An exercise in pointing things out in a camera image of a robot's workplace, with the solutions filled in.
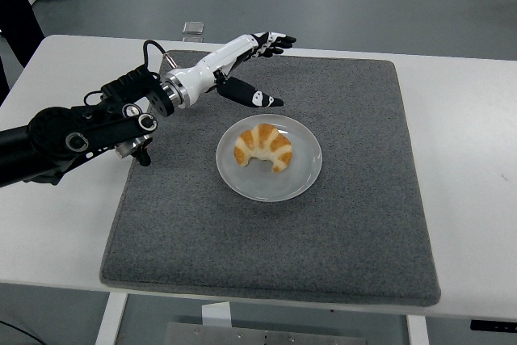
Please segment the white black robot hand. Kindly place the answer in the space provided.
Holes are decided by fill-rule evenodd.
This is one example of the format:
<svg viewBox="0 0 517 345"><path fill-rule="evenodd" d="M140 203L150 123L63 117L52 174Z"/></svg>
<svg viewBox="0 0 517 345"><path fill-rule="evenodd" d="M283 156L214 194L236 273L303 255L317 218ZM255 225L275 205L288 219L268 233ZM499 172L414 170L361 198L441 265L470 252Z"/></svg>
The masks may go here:
<svg viewBox="0 0 517 345"><path fill-rule="evenodd" d="M229 75L241 63L251 58L280 55L295 42L296 38L284 33L244 34L209 53L191 68L175 68L169 71L164 82L177 93L177 105L181 108L190 107L203 93L219 86L226 98L248 107L281 106L281 100Z"/></svg>

